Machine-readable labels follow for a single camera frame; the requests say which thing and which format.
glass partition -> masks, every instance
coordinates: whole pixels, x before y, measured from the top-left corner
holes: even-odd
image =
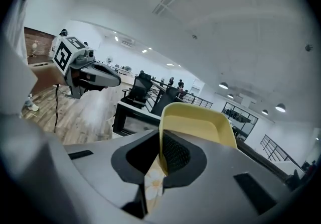
[[[258,120],[257,117],[228,102],[222,113],[232,122],[235,137],[242,141],[246,140]]]

black chair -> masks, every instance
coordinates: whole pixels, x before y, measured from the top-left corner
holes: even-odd
[[[151,86],[152,82],[150,81],[150,75],[140,73],[139,76],[135,78],[134,86],[128,96],[126,96],[128,89],[122,90],[124,92],[124,97],[121,101],[141,109],[146,106],[146,101],[149,97],[148,91]]]
[[[162,95],[158,103],[151,109],[150,113],[162,116],[164,107],[172,102],[175,102],[179,93],[180,91],[177,88],[169,86],[166,89],[166,93]]]

white shoe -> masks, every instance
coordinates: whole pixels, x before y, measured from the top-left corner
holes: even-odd
[[[36,106],[35,104],[33,104],[31,107],[29,106],[28,109],[33,110],[33,111],[37,111],[37,110],[39,110],[39,107]]]

wooden floor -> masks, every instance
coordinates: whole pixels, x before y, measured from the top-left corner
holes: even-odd
[[[60,86],[58,92],[58,122],[56,134],[63,144],[79,144],[111,139],[113,116],[117,102],[123,97],[126,84],[102,91],[89,91],[80,99],[68,99],[69,87]],[[25,119],[36,122],[44,131],[53,132],[56,121],[55,87],[35,94],[33,102],[37,112],[24,108]]]

air conditioner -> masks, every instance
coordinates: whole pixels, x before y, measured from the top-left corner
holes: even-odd
[[[135,40],[130,38],[123,38],[121,40],[121,45],[128,48],[132,48],[135,45]]]

